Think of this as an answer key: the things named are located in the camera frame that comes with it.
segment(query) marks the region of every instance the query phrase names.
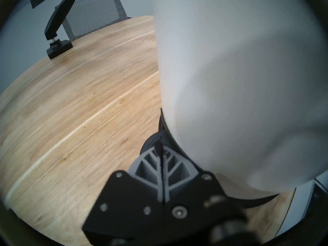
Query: wooden table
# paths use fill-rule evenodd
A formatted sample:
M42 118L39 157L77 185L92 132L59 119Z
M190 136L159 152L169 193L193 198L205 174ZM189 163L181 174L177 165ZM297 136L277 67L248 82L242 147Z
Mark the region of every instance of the wooden table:
M42 59L0 96L5 205L55 241L89 245L81 225L109 175L126 170L157 131L160 107L152 16L105 27ZM262 240L277 233L293 193L247 210Z

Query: bolt head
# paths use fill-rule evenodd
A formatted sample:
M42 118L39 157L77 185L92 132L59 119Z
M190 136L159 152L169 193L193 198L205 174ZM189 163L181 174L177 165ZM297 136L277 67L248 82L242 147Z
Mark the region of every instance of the bolt head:
M188 211L184 206L177 205L172 209L172 215L176 219L184 219L188 216Z
M101 210L102 212L107 211L107 210L108 210L108 205L107 205L106 203L101 204L101 205L100 205L100 210Z
M146 206L144 208L144 214L145 215L149 215L152 212L152 209L150 208L150 206Z
M202 175L202 178L204 179L204 180L206 180L206 181L210 181L210 180L212 180L212 176L210 176L210 175L208 175L208 174L203 174Z

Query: gray wall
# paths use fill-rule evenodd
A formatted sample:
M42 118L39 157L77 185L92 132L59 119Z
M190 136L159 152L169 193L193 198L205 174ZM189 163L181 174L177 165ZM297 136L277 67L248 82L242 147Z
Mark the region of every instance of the gray wall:
M24 71L47 56L44 29L61 0L46 0L32 9L21 0L0 31L0 94ZM152 0L121 0L130 17L152 15ZM68 39L61 26L58 38Z

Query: gray 3d-printed part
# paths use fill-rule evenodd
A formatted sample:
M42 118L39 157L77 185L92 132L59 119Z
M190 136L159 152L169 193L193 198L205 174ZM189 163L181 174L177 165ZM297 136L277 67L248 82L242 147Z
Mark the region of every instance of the gray 3d-printed part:
M177 194L198 174L198 171L190 161L172 149L166 146L163 146L163 149L163 181L160 158L154 147L141 154L132 163L128 173L147 185L159 202L168 202L170 197Z

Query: mesh chair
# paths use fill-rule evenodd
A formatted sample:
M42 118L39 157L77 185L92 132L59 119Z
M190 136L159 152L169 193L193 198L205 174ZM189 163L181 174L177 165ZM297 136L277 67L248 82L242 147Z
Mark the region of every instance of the mesh chair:
M76 0L63 26L73 41L128 18L120 0Z

